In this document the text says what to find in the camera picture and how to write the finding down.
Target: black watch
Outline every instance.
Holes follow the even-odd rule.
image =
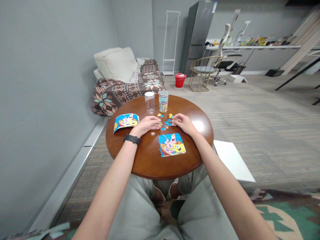
[[[136,137],[136,136],[131,136],[131,135],[129,135],[129,134],[126,134],[126,136],[125,136],[124,139],[123,139],[123,142],[124,142],[125,140],[131,141],[131,142],[133,142],[133,143],[135,143],[135,144],[137,144],[137,145],[140,144],[140,138],[138,138],[138,137]]]

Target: clear plastic jar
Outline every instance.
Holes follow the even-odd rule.
[[[159,92],[159,111],[166,112],[168,110],[169,92],[162,90]]]
[[[144,94],[144,100],[146,101],[147,113],[154,114],[155,111],[155,103],[154,103],[154,93],[146,92]]]

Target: white rack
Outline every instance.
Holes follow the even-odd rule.
[[[164,52],[166,49],[166,36],[167,36],[167,25],[168,25],[168,13],[179,13],[178,15],[178,22],[177,22],[177,34],[176,34],[176,45],[174,47],[174,59],[164,59]],[[181,12],[180,11],[166,11],[167,14],[167,22],[166,22],[166,32],[164,34],[164,47],[163,47],[163,59],[162,59],[162,74],[163,75],[173,75],[174,74],[174,64],[176,61],[176,49],[177,49],[177,38],[178,38],[178,26],[179,26],[179,17]],[[164,71],[164,62],[173,62],[172,71]]]

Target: forearm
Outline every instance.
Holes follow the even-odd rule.
[[[199,133],[192,136],[212,186],[237,236],[243,239],[278,239],[233,174]]]
[[[107,239],[133,166],[137,145],[125,141],[103,178],[74,239]]]

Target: jar lid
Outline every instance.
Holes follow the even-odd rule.
[[[154,96],[154,93],[153,92],[146,92],[144,94],[146,97],[153,97]]]
[[[162,90],[159,92],[159,94],[166,96],[166,95],[169,95],[169,92],[167,90]]]

